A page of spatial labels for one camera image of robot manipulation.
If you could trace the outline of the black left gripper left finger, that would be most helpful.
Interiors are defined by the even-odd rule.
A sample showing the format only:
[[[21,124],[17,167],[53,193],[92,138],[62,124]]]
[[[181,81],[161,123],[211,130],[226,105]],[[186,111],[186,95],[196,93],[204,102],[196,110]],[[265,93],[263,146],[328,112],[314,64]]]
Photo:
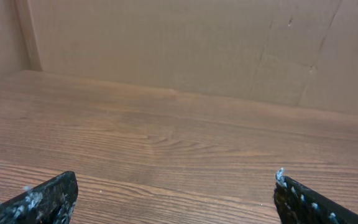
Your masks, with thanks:
[[[78,197],[73,171],[54,178],[0,204],[0,224],[69,224]]]

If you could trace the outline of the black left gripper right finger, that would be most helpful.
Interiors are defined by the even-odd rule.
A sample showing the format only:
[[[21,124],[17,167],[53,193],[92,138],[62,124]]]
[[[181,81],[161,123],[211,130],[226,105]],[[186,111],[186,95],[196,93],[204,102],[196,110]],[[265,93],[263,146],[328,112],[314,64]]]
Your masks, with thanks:
[[[358,214],[284,175],[275,174],[273,201],[282,224],[358,224]]]

